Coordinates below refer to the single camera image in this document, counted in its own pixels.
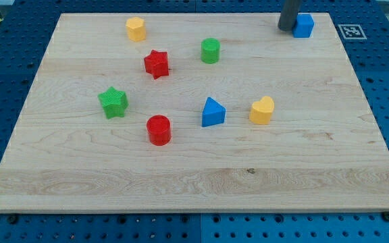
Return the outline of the grey cylindrical robot arm stick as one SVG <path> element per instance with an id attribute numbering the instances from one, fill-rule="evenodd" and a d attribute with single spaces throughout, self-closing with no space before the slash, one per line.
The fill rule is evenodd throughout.
<path id="1" fill-rule="evenodd" d="M 290 32 L 295 25 L 302 0 L 285 0 L 278 20 L 278 28 Z"/>

